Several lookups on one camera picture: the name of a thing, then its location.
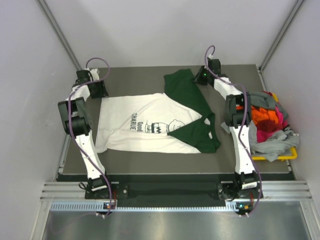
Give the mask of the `white and green t shirt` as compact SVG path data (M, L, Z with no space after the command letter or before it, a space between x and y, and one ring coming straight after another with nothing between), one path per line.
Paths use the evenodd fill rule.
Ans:
M164 76L164 92L103 98L95 142L106 150L213 154L215 119L190 69Z

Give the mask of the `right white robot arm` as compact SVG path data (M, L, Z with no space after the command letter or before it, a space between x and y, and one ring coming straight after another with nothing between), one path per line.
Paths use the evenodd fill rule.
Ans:
M251 155L249 132L252 121L251 97L237 84L221 74L221 62L207 58L194 81L200 85L211 85L225 100L224 123L228 127L234 144L235 173L232 184L223 183L219 195L226 201L245 198L260 190L261 175Z

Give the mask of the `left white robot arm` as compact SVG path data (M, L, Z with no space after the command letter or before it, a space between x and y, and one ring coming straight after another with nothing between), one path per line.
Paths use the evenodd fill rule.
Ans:
M114 187L99 159L93 140L92 120L86 108L88 98L101 99L108 93L97 68L78 70L76 76L70 95L57 104L62 126L78 147L86 167L85 198L111 199Z

